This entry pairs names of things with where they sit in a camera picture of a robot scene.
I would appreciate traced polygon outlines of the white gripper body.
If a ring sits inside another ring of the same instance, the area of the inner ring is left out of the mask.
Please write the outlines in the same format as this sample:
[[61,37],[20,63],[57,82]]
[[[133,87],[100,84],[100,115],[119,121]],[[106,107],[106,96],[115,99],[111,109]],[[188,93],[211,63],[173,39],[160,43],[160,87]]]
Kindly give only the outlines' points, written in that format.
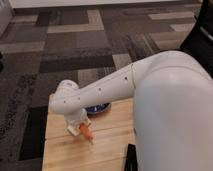
[[80,125],[81,123],[85,123],[86,125],[90,124],[90,120],[84,108],[78,111],[74,111],[71,114],[65,115],[65,120],[67,124],[71,126],[77,126],[77,125]]

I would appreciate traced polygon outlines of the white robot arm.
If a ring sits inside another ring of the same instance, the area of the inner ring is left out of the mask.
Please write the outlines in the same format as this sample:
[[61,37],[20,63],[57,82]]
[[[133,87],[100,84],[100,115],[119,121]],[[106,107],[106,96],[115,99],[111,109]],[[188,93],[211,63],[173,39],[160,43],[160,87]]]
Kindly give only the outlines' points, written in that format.
[[83,88],[63,80],[49,107],[74,126],[87,107],[126,98],[138,171],[213,171],[213,78],[184,52],[154,54]]

